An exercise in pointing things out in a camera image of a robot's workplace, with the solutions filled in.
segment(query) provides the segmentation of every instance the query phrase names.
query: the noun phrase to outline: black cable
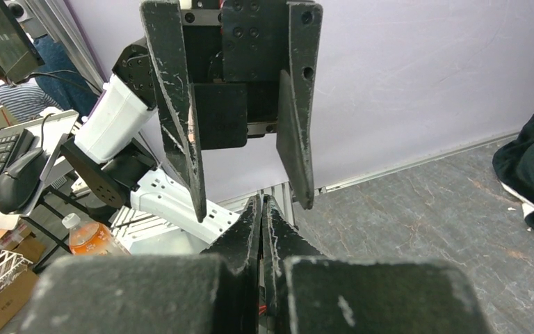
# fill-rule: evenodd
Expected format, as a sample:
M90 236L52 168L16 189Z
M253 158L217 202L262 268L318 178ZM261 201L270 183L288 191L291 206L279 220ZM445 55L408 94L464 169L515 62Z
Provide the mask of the black cable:
M42 150L44 149L44 124L46 124L46 120L48 117L52 116L53 113L49 113L48 115L44 116L44 119L42 120L42 129L40 130L42 132L42 138L40 138L40 147Z
M55 73L72 73L72 74L76 74L78 75L79 77L81 77L83 80L85 80L85 82L87 84L89 84L89 86L93 87L93 89L95 89L99 94L103 93L101 89L99 89L99 87L97 87L96 84L94 84L93 82L91 81L88 81L87 78L83 77L81 75L81 73L78 73L78 72L75 72L75 71L71 71L71 70L58 70L58 71L52 71L52 72L46 72L47 74L55 74Z
M32 73L29 76L27 76L27 79L35 78L35 77L51 77L51 78L55 78L57 80L64 81L67 84L71 84L71 85L77 87L78 89L84 90L84 91L89 92L89 93L93 93L91 91L91 89L89 89L89 88L85 88L85 87L83 87L83 86L81 86L81 85L79 85L77 83L74 83L74 82L72 82L70 80L67 80L67 79L64 79L64 78L61 78L61 77L57 77L56 75L49 74L49 73L37 73L37 72L36 73Z

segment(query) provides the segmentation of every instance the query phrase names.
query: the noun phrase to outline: bottle label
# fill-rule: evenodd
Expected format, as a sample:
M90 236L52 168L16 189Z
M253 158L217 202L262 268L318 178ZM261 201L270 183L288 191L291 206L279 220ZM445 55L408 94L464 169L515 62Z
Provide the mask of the bottle label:
M115 240L111 231L104 225L98 224L97 232L81 245L69 245L75 255L108 255L130 254L130 252Z

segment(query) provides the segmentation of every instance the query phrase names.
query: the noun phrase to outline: striped shirt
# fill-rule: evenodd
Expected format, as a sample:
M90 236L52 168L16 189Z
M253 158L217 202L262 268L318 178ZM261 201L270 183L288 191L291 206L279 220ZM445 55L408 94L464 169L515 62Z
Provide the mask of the striped shirt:
M33 119L49 106L62 109L52 97L44 93L34 79L18 86L1 86L0 103L20 123Z

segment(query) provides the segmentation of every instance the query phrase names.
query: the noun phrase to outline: scratched metal edge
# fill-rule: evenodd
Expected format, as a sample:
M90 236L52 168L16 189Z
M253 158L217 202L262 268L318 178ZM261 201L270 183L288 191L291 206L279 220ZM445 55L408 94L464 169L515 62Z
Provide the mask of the scratched metal edge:
M329 192L332 192L332 191L341 190L341 189L347 188L349 186L354 186L356 184L367 182L369 180L377 179L378 177L382 177L382 176L386 176L386 175L397 173L397 172L399 172L401 170L405 170L405 169L416 167L416 166L420 166L420 165L423 165L423 164L426 164L426 163L429 163L429 162L432 162L432 161L436 161L436 160L440 160L440 159L443 159L443 158L447 158L447 157L450 157L452 155L456 155L456 154L460 154L460 153L463 153L463 152L466 152L466 151L470 151L470 150L473 150L474 148L479 148L479 147L482 147L484 145L495 143L497 141L502 141L504 139L510 138L512 140L512 139L515 139L518 135L519 135L519 131L506 132L504 134L500 134L500 135L489 137L488 139L482 139L482 140L479 140L479 141L473 141L473 142L471 142L469 144L460 145L459 147L456 147L453 150L447 150L445 152L440 152L438 154L430 154L427 157L424 157L422 159L415 159L412 162L408 162L408 163L405 163L405 164L400 164L400 165L397 165L397 166L393 166L391 168L378 170L378 171L372 172L372 173L363 174L363 175L360 175L360 176L357 176L357 177L352 177L352 178L349 178L347 180L341 181L339 183L331 184L329 186L319 187L316 190L316 195L322 195L324 193L329 193Z

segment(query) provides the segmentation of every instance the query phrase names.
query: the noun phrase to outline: gray floor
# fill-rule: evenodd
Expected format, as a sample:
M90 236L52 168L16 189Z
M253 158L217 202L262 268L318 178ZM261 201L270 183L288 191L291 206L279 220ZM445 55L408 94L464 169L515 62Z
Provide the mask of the gray floor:
M503 143L316 197L300 233L333 257L448 260L473 281L495 333L534 334L534 231L496 180Z

